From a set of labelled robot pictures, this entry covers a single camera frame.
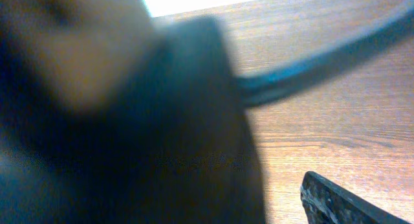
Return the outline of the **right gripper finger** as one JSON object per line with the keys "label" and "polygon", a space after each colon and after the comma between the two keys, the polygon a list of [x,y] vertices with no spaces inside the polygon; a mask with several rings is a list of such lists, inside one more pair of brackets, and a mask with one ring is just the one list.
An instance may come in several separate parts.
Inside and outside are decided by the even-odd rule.
{"label": "right gripper finger", "polygon": [[305,173],[300,193],[309,224],[409,224],[316,172]]}

